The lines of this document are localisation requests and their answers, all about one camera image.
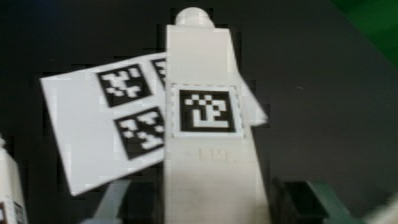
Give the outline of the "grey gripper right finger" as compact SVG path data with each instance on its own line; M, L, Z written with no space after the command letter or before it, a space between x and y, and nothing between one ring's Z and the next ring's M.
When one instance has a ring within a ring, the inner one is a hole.
M274 224L366 224L333 187L313 181L272 181L270 214Z

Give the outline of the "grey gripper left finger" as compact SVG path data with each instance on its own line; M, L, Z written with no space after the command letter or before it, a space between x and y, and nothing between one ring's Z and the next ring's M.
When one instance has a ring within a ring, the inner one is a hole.
M153 182L111 183L93 216L79 224L162 224Z

